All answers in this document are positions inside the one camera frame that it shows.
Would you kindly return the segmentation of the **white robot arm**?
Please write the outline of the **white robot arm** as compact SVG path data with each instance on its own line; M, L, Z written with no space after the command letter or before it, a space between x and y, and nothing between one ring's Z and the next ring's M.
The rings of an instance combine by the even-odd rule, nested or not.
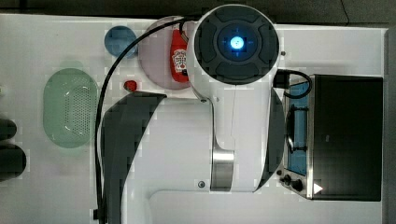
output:
M259 10L224 5L190 32L191 98L135 91L105 113L101 130L106 217L101 224L151 224L160 191L254 192L283 144L274 90L280 56Z

